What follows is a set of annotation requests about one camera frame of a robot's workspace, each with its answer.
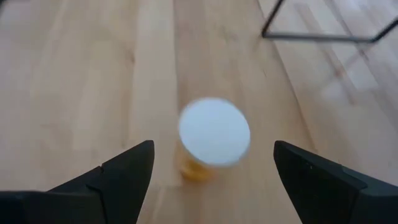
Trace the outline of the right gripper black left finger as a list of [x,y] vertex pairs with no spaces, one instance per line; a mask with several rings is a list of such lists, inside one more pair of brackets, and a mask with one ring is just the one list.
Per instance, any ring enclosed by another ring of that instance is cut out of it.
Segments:
[[154,157],[146,140],[48,191],[0,191],[0,224],[136,224]]

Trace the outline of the wooden shelf with black frame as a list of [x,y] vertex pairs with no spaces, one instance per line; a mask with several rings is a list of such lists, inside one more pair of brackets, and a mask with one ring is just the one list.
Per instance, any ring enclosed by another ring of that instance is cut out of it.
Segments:
[[270,40],[293,40],[293,41],[311,41],[311,42],[348,42],[354,44],[375,44],[383,39],[390,31],[398,26],[398,16],[395,17],[387,26],[372,37],[358,37],[349,35],[325,35],[325,34],[303,34],[286,32],[269,32],[269,28],[284,4],[285,0],[276,0],[267,20],[261,30],[261,37]]

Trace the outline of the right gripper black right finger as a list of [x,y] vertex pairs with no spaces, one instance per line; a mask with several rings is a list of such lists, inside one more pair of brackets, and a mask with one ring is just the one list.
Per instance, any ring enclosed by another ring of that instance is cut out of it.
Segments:
[[398,186],[285,141],[274,161],[303,224],[398,224]]

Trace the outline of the orange medicine bottle white cap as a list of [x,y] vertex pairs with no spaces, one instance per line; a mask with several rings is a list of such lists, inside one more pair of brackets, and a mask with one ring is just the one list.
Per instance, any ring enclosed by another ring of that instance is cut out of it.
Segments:
[[180,172],[191,181],[206,181],[247,154],[251,130],[243,112],[223,98],[199,98],[188,103],[178,120]]

